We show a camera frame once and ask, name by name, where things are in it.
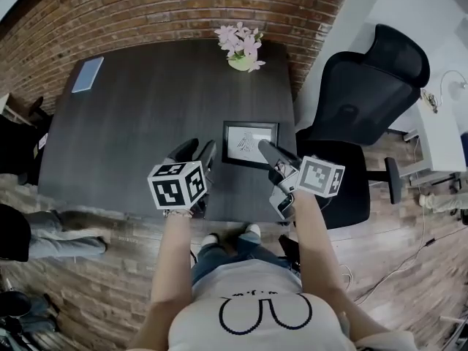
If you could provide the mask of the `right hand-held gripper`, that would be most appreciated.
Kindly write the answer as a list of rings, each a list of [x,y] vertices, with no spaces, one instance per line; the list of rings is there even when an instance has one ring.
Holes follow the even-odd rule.
[[[345,166],[337,165],[315,156],[305,156],[299,167],[300,158],[276,147],[272,142],[260,140],[260,153],[272,168],[268,178],[273,183],[269,202],[281,220],[294,217],[295,191],[303,190],[313,195],[331,198],[337,196],[345,173]]]

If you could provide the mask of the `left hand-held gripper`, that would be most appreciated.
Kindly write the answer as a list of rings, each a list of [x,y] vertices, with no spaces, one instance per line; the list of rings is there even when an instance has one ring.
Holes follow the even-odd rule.
[[[197,138],[185,141],[150,172],[148,185],[157,209],[165,213],[191,211],[194,217],[205,216],[211,186],[207,175],[217,148],[216,141],[209,140],[197,160],[192,161],[198,146]]]

